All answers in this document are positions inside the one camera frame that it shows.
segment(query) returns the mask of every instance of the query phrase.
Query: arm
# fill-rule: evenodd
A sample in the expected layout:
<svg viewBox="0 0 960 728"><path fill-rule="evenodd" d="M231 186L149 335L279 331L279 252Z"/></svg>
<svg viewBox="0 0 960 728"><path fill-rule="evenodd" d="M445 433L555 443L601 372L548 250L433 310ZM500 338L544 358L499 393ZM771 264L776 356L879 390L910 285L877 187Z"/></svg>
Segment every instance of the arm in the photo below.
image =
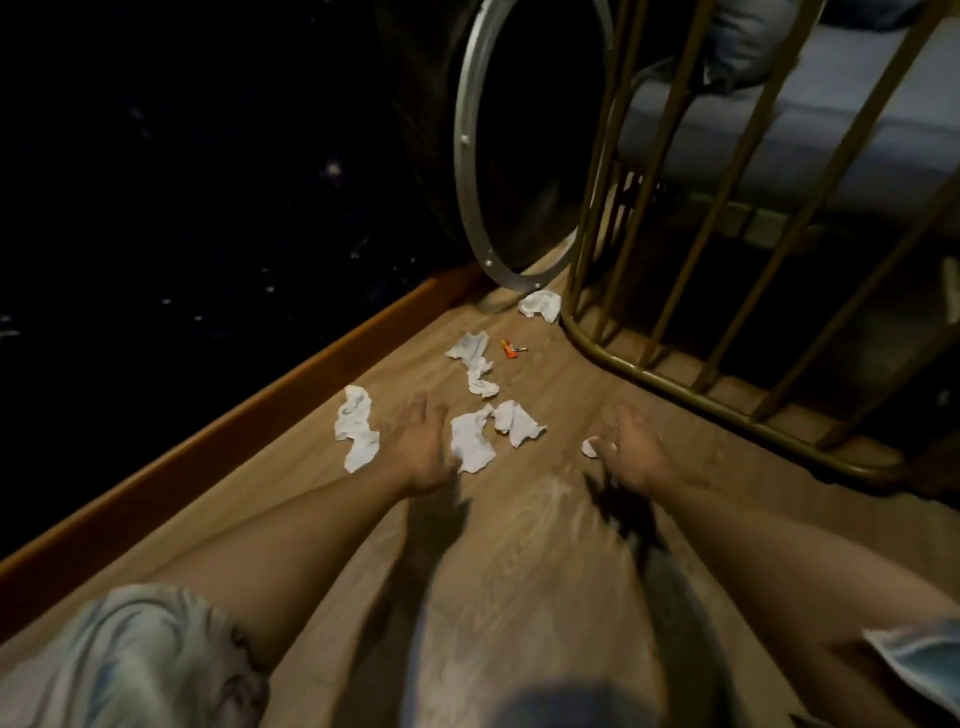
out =
<svg viewBox="0 0 960 728"><path fill-rule="evenodd" d="M594 447L622 485L676 520L811 713L836 728L930 725L938 716L890 679L861 633L960 617L956 602L863 546L685 476L626 404L617 407L617 448Z"/></svg>
<svg viewBox="0 0 960 728"><path fill-rule="evenodd" d="M273 669L387 511L456 477L459 463L444 458L445 417L445 405L428 411L426 395L417 395L370 465L214 536L150 581L225 609L254 660Z"/></svg>

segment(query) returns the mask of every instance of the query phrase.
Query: laminate flooring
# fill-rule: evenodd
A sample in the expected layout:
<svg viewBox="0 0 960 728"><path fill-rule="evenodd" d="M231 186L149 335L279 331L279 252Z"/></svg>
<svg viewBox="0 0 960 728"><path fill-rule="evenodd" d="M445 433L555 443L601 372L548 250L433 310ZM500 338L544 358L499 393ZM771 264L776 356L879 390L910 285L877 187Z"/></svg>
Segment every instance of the laminate flooring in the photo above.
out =
<svg viewBox="0 0 960 728"><path fill-rule="evenodd" d="M447 312L358 384L372 425L416 390L451 416L480 409L444 352L486 330L492 402L548 426L459 492L391 511L349 562L273 678L266 726L788 726L795 694L675 524L673 556L637 569L594 505L597 462L581 442L637 406L665 446L733 496L828 528L960 597L960 514L911 496L869 497L806 470L594 366L559 324L528 320L497 292ZM500 339L530 351L506 360ZM36 650L84 601L130 583L224 528L343 474L329 400L0 648L0 671Z"/></svg>

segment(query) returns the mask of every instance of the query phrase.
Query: forearm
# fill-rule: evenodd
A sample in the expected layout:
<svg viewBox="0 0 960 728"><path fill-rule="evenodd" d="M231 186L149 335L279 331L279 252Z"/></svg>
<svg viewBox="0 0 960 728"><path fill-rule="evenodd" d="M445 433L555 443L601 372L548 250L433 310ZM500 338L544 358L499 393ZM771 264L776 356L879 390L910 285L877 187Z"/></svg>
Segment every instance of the forearm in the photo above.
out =
<svg viewBox="0 0 960 728"><path fill-rule="evenodd" d="M878 685L878 663L857 663L853 648L864 628L958 616L955 602L862 546L689 480L661 483L649 495L676 520L817 717L837 728L914 724Z"/></svg>
<svg viewBox="0 0 960 728"><path fill-rule="evenodd" d="M403 486L389 464L373 463L239 523L150 580L186 587L225 609L254 659L272 669Z"/></svg>

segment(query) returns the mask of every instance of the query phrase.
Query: pillow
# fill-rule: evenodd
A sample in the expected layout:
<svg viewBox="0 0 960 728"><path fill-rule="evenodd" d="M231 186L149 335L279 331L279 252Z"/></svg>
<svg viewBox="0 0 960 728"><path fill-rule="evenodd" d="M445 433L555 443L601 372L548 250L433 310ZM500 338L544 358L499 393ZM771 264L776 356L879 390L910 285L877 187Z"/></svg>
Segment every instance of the pillow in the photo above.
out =
<svg viewBox="0 0 960 728"><path fill-rule="evenodd" d="M855 31L895 31L912 25L924 0L828 0L820 21Z"/></svg>
<svg viewBox="0 0 960 728"><path fill-rule="evenodd" d="M704 86L729 92L761 83L799 6L799 0L717 0L705 41Z"/></svg>

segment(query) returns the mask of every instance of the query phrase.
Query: circular metal frame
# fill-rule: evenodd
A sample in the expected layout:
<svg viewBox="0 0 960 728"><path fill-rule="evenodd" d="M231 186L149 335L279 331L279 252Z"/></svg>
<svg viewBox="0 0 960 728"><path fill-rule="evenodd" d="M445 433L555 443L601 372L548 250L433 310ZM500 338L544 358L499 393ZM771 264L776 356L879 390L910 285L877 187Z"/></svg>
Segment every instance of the circular metal frame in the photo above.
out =
<svg viewBox="0 0 960 728"><path fill-rule="evenodd" d="M453 121L453 174L457 183L460 217L467 232L473 254L490 276L500 285L522 293L538 290L553 280L570 260L573 235L560 259L543 273L524 276L515 273L500 259L487 235L480 208L480 192L476 177L476 133L480 114L480 97L487 78L493 46L507 17L519 0L484 0L473 19L473 28L464 54L457 88L457 106ZM607 0L592 0L600 20L606 62L613 44L613 19Z"/></svg>

